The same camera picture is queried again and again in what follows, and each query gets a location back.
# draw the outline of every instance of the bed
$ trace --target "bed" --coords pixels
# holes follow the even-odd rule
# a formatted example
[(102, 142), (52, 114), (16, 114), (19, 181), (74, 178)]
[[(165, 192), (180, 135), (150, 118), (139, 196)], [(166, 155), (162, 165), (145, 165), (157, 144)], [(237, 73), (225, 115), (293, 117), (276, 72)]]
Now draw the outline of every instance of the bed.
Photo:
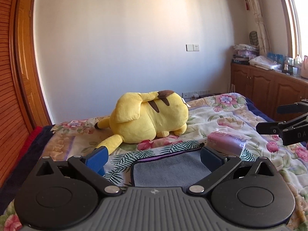
[[(191, 108), (187, 131), (184, 135), (178, 137), (171, 134), (166, 138), (139, 144), (121, 144), (109, 157), (104, 167), (106, 172), (104, 177), (125, 190), (131, 185), (130, 167), (135, 161), (199, 148), (207, 141), (210, 133), (227, 129), (235, 135), (245, 136), (245, 149), (248, 152), (242, 158), (243, 160), (251, 160), (258, 156), (271, 159), (295, 197), (296, 208), (288, 224), (289, 228), (307, 230), (308, 151), (305, 147), (306, 143), (283, 146), (282, 140), (277, 135), (259, 135), (255, 130), (256, 125), (259, 122), (272, 120), (256, 109), (249, 99), (237, 93), (200, 98), (188, 104)], [(49, 155), (54, 160), (60, 161), (67, 160), (76, 154), (83, 156), (89, 154), (99, 142), (112, 135), (110, 129), (94, 128), (95, 123), (101, 118), (63, 122), (45, 127), (45, 133), (42, 136), (48, 135), (50, 139), (46, 144), (42, 142), (41, 145), (36, 145), (36, 149), (32, 149), (31, 145), (0, 189), (0, 199), (5, 198), (0, 202), (0, 211), (2, 212), (8, 206), (0, 217), (0, 230), (6, 223), (11, 225), (16, 222), (16, 226), (19, 225), (12, 200), (38, 158)]]

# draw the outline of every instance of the wooden cabinet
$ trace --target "wooden cabinet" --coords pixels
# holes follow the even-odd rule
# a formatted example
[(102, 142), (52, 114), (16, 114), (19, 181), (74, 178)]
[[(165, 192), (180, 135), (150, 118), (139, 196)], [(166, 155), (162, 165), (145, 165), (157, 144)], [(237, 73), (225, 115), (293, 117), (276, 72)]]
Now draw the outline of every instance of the wooden cabinet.
[(300, 114), (278, 114), (279, 105), (308, 99), (308, 81), (272, 70), (231, 64), (235, 91), (251, 99), (259, 110), (275, 121), (288, 121)]

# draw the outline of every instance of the gray towel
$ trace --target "gray towel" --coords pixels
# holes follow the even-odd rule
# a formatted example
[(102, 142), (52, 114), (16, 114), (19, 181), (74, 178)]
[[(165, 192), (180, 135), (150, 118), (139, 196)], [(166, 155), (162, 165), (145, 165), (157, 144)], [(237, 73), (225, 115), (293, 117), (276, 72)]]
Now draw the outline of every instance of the gray towel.
[(158, 159), (133, 165), (131, 178), (135, 187), (182, 187), (186, 191), (211, 173), (200, 160), (200, 150)]

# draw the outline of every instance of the star logo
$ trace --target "star logo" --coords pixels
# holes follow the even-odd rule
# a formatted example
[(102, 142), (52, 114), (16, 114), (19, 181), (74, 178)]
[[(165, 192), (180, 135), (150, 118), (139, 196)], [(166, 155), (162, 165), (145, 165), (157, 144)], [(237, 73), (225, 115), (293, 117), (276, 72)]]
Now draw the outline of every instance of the star logo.
[(157, 189), (152, 189), (150, 192), (155, 195), (158, 194), (160, 191), (158, 191)]

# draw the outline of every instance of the yellow plush toy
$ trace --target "yellow plush toy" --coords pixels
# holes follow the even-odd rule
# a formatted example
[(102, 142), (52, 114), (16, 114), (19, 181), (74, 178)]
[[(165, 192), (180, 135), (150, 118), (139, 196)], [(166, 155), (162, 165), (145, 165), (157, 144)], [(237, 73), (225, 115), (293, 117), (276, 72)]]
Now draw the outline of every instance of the yellow plush toy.
[(113, 136), (96, 148), (106, 146), (111, 154), (122, 143), (140, 143), (167, 137), (170, 131), (182, 135), (187, 128), (188, 105), (171, 90), (150, 93), (126, 93), (121, 96), (110, 117), (100, 120), (96, 129), (110, 127)]

